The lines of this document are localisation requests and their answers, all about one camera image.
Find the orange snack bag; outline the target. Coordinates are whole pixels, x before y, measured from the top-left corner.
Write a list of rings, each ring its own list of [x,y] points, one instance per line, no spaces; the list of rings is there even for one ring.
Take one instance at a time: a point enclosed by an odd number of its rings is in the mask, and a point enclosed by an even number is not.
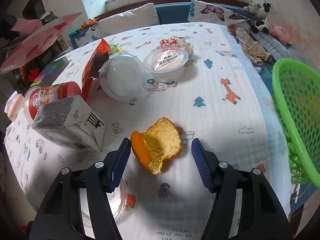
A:
[[[101,39],[82,72],[81,90],[82,98],[85,101],[87,100],[93,79],[95,79],[102,65],[109,59],[109,51],[111,51],[110,45],[104,39]]]

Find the pink plush toy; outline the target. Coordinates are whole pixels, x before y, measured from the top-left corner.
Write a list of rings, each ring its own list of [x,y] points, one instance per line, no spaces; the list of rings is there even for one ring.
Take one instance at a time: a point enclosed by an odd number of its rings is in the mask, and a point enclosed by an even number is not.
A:
[[[292,45],[292,40],[289,35],[289,33],[286,31],[285,28],[276,25],[272,30],[271,30],[271,35],[275,38],[278,39],[278,41],[282,44],[287,44],[289,46]]]

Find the clear round lid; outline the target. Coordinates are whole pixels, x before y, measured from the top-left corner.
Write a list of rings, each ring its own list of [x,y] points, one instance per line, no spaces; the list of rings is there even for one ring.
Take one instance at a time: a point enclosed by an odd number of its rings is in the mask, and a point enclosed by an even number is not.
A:
[[[86,148],[73,153],[69,157],[67,163],[72,171],[84,170],[95,164],[97,161],[103,161],[105,156],[106,154],[103,152]],[[127,202],[127,185],[125,184],[124,178],[121,179],[119,186],[115,188],[114,192],[106,193],[106,195],[112,215],[114,216],[114,219],[117,220],[123,212]],[[86,236],[95,239],[88,208],[86,189],[80,189],[80,206],[85,234]]]

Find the red instant noodle cup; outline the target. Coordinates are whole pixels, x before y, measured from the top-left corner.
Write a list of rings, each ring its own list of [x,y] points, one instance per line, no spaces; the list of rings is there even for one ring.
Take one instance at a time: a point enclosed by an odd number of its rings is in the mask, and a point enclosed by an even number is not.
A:
[[[41,106],[76,95],[82,96],[82,91],[74,81],[47,87],[31,87],[24,98],[25,117],[32,125]]]

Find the beige cushion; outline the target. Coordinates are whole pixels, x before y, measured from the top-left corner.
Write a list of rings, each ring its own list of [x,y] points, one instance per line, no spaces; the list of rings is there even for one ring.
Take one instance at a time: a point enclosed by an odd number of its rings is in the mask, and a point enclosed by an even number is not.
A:
[[[107,37],[124,31],[159,24],[160,20],[155,5],[147,3],[141,7],[99,20],[98,29],[102,37]]]

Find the green plastic mesh basket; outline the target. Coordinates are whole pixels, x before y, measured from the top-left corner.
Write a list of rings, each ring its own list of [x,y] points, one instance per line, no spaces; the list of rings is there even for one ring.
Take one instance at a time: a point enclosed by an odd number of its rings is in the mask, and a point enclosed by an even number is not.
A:
[[[273,66],[272,87],[289,147],[291,181],[319,186],[319,74],[282,58]]]

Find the pink white carton box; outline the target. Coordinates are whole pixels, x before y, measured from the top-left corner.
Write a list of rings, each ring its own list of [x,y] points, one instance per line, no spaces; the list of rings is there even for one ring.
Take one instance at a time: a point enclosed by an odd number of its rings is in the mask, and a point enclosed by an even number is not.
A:
[[[31,127],[57,145],[99,151],[106,125],[83,98],[76,95],[41,106]]]

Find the crumpled beige cloth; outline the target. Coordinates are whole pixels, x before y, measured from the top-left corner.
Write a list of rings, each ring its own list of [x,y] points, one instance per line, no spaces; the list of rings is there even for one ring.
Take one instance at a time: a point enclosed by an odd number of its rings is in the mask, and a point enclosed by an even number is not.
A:
[[[236,37],[243,49],[244,54],[256,66],[262,66],[264,62],[271,62],[272,55],[258,42],[253,40],[245,29],[238,28]]]

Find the colourful book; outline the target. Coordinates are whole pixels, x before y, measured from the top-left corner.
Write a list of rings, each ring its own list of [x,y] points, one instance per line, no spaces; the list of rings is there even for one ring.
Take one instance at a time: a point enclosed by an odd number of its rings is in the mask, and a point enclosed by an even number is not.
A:
[[[46,87],[52,85],[68,64],[69,60],[65,56],[52,61],[40,72],[30,87]]]

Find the cow plush toy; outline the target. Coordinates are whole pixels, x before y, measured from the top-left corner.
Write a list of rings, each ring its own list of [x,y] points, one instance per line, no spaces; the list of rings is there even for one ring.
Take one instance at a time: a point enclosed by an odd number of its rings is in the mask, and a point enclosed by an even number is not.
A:
[[[263,5],[260,5],[259,3],[250,3],[248,6],[244,7],[244,10],[253,16],[253,21],[251,23],[252,33],[270,33],[270,22],[276,14],[272,3],[269,3],[267,1],[265,1]]]

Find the orange peel piece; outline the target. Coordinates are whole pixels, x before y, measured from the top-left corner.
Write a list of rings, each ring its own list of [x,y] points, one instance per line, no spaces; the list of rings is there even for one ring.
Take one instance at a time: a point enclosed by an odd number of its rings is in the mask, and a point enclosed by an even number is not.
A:
[[[165,117],[158,119],[144,133],[134,131],[131,147],[142,166],[154,175],[162,173],[165,163],[183,150],[177,127]]]

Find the pink paper sheet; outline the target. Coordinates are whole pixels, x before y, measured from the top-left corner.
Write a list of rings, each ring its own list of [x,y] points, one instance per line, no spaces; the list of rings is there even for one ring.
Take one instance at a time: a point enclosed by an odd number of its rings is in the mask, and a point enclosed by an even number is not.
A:
[[[42,26],[20,43],[1,65],[1,75],[25,65],[45,52],[82,13],[64,15]]]

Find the printed white tablecloth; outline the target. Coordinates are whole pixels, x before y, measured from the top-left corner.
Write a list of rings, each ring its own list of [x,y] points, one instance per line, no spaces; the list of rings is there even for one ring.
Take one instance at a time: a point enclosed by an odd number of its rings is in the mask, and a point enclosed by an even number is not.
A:
[[[239,170],[260,168],[284,212],[290,213],[288,148],[272,96],[228,29],[213,23],[157,25],[106,38],[143,61],[162,39],[183,37],[194,47],[180,79],[145,73],[124,101],[92,82],[87,104],[105,124],[102,151],[115,150],[134,131],[165,117],[179,129],[182,152],[150,174],[131,155],[124,177],[130,201],[117,220],[123,239],[200,239],[215,196],[203,185],[191,142]]]

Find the white red wrapper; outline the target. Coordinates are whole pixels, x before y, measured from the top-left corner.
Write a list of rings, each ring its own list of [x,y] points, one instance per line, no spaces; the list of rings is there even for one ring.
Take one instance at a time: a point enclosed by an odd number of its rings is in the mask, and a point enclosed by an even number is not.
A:
[[[157,49],[168,49],[168,48],[180,48],[185,50],[189,56],[194,55],[194,46],[187,42],[185,38],[178,37],[178,36],[172,36],[169,38],[165,38],[160,40],[159,45],[157,46]]]

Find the left butterfly pillow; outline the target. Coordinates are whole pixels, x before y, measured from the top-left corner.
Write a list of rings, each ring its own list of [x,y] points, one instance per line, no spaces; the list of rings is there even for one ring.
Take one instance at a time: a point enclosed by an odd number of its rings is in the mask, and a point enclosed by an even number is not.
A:
[[[81,30],[73,30],[69,33],[69,38],[73,49],[77,49],[88,43],[99,40],[101,39],[99,24],[96,23]]]

